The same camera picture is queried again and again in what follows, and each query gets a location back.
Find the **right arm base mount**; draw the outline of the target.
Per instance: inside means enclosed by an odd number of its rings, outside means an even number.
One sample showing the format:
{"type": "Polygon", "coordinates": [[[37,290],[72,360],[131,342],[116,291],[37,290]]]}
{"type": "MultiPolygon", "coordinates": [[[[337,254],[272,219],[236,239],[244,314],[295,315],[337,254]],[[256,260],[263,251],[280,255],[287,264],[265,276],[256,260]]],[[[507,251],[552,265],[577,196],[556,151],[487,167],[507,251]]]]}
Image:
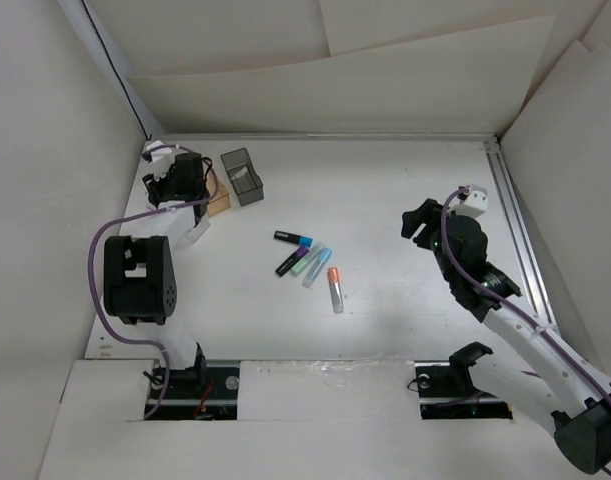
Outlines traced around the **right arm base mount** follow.
{"type": "Polygon", "coordinates": [[[493,351],[473,342],[457,350],[447,360],[414,362],[414,377],[407,389],[418,395],[423,420],[512,420],[511,407],[493,395],[476,388],[470,368],[493,351]]]}

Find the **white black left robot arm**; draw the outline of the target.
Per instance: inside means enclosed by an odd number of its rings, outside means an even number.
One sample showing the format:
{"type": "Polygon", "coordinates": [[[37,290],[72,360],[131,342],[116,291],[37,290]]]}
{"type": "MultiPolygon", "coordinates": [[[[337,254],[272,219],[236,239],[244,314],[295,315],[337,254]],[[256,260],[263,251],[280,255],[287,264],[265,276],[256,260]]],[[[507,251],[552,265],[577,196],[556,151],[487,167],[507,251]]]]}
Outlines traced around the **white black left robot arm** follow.
{"type": "Polygon", "coordinates": [[[183,321],[172,318],[178,304],[172,252],[194,244],[210,226],[212,165],[194,152],[163,154],[153,161],[142,183],[148,208],[162,212],[140,219],[131,234],[108,237],[103,247],[106,314],[162,345],[170,381],[190,397],[205,390],[208,373],[198,342],[183,321]]]}

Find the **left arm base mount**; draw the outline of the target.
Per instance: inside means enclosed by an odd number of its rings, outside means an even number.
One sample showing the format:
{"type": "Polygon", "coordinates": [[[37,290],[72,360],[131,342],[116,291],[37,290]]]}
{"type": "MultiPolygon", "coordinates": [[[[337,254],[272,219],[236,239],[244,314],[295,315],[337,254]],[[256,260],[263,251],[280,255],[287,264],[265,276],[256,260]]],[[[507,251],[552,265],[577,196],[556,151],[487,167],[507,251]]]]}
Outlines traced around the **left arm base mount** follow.
{"type": "Polygon", "coordinates": [[[199,384],[173,372],[161,405],[148,420],[234,421],[239,384],[239,362],[208,361],[199,384]]]}

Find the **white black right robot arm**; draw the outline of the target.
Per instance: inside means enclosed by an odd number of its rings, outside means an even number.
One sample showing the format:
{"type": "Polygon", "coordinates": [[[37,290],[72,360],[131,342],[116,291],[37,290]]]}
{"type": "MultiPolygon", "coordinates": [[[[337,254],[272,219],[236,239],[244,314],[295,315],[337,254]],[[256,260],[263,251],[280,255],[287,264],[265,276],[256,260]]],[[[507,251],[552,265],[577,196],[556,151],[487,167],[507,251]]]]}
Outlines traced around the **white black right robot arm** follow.
{"type": "Polygon", "coordinates": [[[418,372],[419,393],[445,393],[446,407],[494,396],[540,425],[577,470],[605,470],[611,462],[611,378],[529,312],[520,287],[488,260],[488,237],[476,219],[482,212],[465,201],[452,207],[427,199],[403,213],[401,235],[434,254],[456,302],[531,371],[515,370],[490,347],[472,342],[446,365],[418,372]]]}

